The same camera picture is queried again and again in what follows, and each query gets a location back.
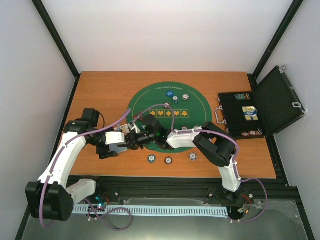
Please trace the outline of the blue small blind button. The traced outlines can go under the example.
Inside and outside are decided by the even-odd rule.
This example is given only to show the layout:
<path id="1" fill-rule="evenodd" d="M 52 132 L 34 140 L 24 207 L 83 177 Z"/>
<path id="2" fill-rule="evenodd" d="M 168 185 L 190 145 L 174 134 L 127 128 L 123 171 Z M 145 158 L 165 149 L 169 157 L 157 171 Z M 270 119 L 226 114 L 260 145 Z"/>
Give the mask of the blue small blind button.
<path id="1" fill-rule="evenodd" d="M 172 90 L 168 90 L 168 91 L 165 93 L 165 95 L 166 95 L 168 98 L 172 98 L 172 97 L 175 96 L 175 93 L 174 93 L 174 91 L 172 91 Z"/>

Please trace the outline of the blue white poker chip stack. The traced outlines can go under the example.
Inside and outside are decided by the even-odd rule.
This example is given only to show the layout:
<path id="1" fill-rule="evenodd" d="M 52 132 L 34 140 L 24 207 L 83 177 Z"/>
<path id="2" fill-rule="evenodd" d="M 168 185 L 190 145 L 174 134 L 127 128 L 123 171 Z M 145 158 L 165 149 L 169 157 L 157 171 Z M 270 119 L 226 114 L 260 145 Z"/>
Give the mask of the blue white poker chip stack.
<path id="1" fill-rule="evenodd" d="M 195 161 L 197 159 L 197 154 L 195 152 L 191 152 L 189 155 L 188 155 L 188 158 L 191 160 L 191 161 Z"/>

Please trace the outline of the black red triangular dealer button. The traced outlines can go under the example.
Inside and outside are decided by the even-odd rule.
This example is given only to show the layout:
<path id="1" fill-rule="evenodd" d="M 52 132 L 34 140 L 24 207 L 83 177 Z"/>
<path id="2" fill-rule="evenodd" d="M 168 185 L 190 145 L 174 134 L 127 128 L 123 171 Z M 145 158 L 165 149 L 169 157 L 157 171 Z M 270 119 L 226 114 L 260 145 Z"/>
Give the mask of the black red triangular dealer button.
<path id="1" fill-rule="evenodd" d="M 132 117 L 133 121 L 141 121 L 143 119 L 143 115 L 141 114 L 136 114 Z"/>

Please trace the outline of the dark red poker chip stack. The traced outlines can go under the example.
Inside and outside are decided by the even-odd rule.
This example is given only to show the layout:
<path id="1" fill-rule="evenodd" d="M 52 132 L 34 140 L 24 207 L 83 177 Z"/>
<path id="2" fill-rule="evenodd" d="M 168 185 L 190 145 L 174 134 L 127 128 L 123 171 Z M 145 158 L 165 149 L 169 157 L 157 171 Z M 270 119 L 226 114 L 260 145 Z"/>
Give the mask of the dark red poker chip stack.
<path id="1" fill-rule="evenodd" d="M 173 163 L 173 159 L 168 156 L 168 157 L 166 157 L 166 158 L 164 159 L 164 163 L 167 164 L 167 165 L 170 165 L 170 164 Z"/>

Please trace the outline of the grey playing card deck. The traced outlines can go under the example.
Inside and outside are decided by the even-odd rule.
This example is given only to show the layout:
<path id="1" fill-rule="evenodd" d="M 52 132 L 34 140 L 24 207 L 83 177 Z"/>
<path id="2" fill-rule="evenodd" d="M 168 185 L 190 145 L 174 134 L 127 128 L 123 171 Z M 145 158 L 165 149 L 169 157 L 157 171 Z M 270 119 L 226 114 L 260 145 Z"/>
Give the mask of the grey playing card deck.
<path id="1" fill-rule="evenodd" d="M 117 154 L 120 154 L 120 153 L 123 153 L 125 151 L 128 150 L 127 147 L 119 147 L 117 145 L 109 145 L 109 149 L 112 151 L 112 152 L 116 152 Z"/>

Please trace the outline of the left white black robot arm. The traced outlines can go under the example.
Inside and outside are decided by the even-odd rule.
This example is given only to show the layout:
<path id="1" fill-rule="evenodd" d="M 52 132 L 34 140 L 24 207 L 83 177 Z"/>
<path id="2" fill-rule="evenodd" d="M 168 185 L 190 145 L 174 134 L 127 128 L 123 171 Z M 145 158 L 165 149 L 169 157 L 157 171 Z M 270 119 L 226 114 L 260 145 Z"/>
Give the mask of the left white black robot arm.
<path id="1" fill-rule="evenodd" d="M 30 214 L 38 218 L 44 228 L 49 227 L 45 220 L 67 221 L 74 205 L 86 197 L 95 202 L 103 198 L 104 188 L 92 179 L 79 180 L 67 187 L 73 165 L 86 145 L 108 148 L 125 142 L 124 133 L 114 131 L 113 124 L 97 128 L 99 115 L 99 111 L 86 108 L 81 118 L 70 120 L 46 170 L 37 181 L 30 181 L 25 187 Z"/>

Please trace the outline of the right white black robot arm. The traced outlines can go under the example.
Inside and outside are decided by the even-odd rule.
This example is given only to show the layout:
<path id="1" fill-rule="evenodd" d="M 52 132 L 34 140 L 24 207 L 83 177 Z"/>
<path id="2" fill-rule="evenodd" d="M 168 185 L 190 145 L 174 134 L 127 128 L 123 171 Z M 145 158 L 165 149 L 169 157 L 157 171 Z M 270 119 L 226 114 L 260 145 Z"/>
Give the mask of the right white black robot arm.
<path id="1" fill-rule="evenodd" d="M 152 114 L 142 119 L 144 130 L 136 133 L 130 129 L 124 137 L 123 147 L 129 150 L 143 149 L 155 143 L 162 150 L 197 148 L 220 172 L 226 201 L 235 203 L 240 197 L 241 177 L 236 156 L 239 145 L 236 140 L 210 121 L 192 129 L 166 129 Z"/>

